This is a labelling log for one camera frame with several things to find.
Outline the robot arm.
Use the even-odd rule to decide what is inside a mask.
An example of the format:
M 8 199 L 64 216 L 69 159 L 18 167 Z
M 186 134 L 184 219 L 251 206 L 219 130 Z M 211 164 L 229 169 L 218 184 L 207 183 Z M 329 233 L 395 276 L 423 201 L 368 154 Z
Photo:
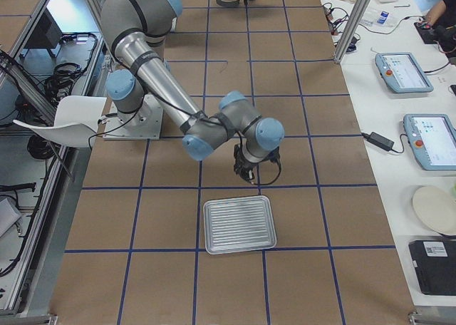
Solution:
M 239 91 L 226 94 L 219 112 L 207 116 L 185 92 L 165 65 L 159 52 L 173 19 L 182 13 L 181 0 L 105 0 L 100 30 L 114 58 L 152 94 L 180 128 L 188 155 L 203 161 L 219 146 L 239 136 L 234 147 L 234 172 L 253 182 L 262 162 L 279 165 L 284 127 L 265 118 Z

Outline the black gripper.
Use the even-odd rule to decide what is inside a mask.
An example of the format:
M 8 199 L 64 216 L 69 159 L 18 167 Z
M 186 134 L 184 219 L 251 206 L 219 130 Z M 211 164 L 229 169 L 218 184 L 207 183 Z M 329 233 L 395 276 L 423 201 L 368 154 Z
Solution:
M 234 172 L 241 179 L 247 179 L 250 185 L 255 185 L 254 168 L 259 164 L 260 157 L 252 154 L 246 145 L 235 145 L 234 159 Z

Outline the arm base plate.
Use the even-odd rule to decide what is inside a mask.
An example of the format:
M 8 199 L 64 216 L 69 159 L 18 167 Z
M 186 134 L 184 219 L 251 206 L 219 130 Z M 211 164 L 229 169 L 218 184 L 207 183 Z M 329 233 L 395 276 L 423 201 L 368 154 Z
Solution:
M 145 95 L 141 108 L 132 120 L 133 114 L 119 113 L 114 101 L 110 113 L 116 113 L 116 116 L 106 121 L 103 134 L 106 140 L 160 139 L 163 109 L 152 95 Z

